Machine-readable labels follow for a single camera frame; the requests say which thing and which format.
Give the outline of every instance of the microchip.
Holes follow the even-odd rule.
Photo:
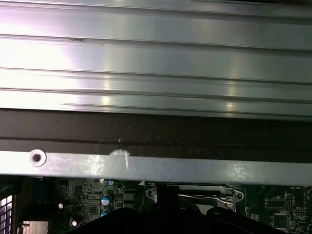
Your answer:
[[[288,216],[286,214],[275,214],[274,215],[274,227],[277,229],[288,228]]]
[[[134,193],[125,192],[124,193],[124,199],[127,200],[127,201],[134,201],[135,194]]]
[[[120,201],[120,202],[117,202],[117,205],[116,205],[118,208],[122,208],[123,207],[123,202]]]
[[[81,194],[82,193],[82,187],[79,186],[79,185],[75,186],[75,193],[76,194]]]
[[[91,206],[89,212],[90,214],[95,215],[96,213],[98,213],[98,209],[95,206]]]
[[[123,198],[123,193],[117,193],[118,198]]]
[[[133,202],[127,202],[127,201],[124,201],[123,202],[123,207],[126,207],[126,208],[134,208],[134,203]]]

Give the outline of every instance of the blue capacitor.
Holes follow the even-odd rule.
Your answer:
[[[110,213],[110,210],[109,209],[104,209],[101,213],[101,217],[105,216],[105,215],[108,215]]]
[[[103,206],[107,206],[111,202],[112,197],[109,194],[105,194],[101,200]]]

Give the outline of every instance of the motherboard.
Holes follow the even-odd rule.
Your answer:
[[[235,211],[239,214],[286,233],[312,233],[310,187],[239,184],[200,186],[226,187],[241,193],[235,203]],[[58,207],[62,212],[58,215],[58,221],[49,224],[49,233],[65,234],[122,207],[130,207],[138,212],[148,209],[155,202],[149,197],[155,187],[155,182],[148,181],[57,179]]]

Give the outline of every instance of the integrated circuit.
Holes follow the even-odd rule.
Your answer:
[[[275,214],[273,217],[273,226],[277,229],[288,229],[288,216],[287,214]]]
[[[91,206],[89,208],[89,212],[90,212],[90,214],[96,215],[98,213],[98,209],[95,206]]]

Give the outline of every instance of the screw hole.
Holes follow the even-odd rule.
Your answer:
[[[32,160],[34,162],[39,162],[41,160],[41,155],[39,155],[39,154],[33,155]]]

